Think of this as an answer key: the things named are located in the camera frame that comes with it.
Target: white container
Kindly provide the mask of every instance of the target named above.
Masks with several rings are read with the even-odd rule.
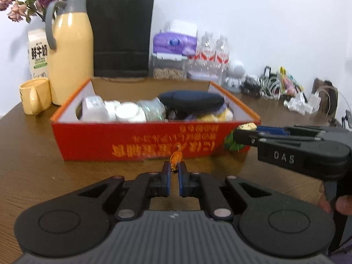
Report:
[[[32,79],[49,77],[48,50],[44,29],[28,31],[28,61]]]
[[[124,102],[117,107],[116,116],[120,122],[144,123],[147,121],[142,108],[133,102]]]
[[[170,23],[170,29],[168,30],[173,33],[179,33],[190,37],[196,37],[198,26],[195,23],[190,23],[180,20],[172,20]]]
[[[89,96],[82,101],[82,122],[109,122],[110,116],[100,96]]]
[[[104,105],[106,110],[108,110],[110,121],[116,121],[116,108],[119,107],[121,103],[118,101],[104,101]]]

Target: finger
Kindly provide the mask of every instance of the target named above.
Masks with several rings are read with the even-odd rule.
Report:
[[[325,195],[321,195],[319,201],[318,201],[318,206],[320,206],[323,210],[325,210],[327,213],[331,213],[331,205],[330,203],[326,200]]]
[[[352,196],[339,197],[336,201],[336,210],[344,215],[352,215]]]

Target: red cardboard box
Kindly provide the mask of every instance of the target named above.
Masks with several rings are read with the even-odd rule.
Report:
[[[121,102],[153,99],[172,90],[206,90],[221,94],[234,113],[231,122],[84,123],[77,118],[84,97],[99,95]],[[260,117],[213,82],[169,79],[87,80],[51,118],[64,160],[119,161],[170,157],[179,146],[185,158],[224,153],[224,138],[241,124]]]

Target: white wall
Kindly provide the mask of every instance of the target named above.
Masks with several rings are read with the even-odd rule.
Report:
[[[193,21],[200,32],[210,30],[215,37],[227,34],[232,57],[242,60],[249,74],[261,74],[267,64],[282,65],[306,92],[315,77],[330,79],[342,89],[351,5],[352,0],[155,0],[151,36],[173,18]],[[29,78],[29,27],[11,22],[3,12],[0,27],[1,115],[19,102],[18,85]]]
[[[346,50],[346,59],[345,59],[345,72],[340,77],[340,84],[338,89],[340,91],[338,107],[336,112],[336,118],[341,120],[342,116],[345,116],[345,111],[348,109],[348,104],[352,106],[352,11],[350,11],[350,26],[349,26],[349,35],[347,40],[347,50]]]

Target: milk carton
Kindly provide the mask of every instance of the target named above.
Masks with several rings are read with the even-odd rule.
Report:
[[[32,78],[49,77],[48,50],[45,29],[28,31],[28,60]]]

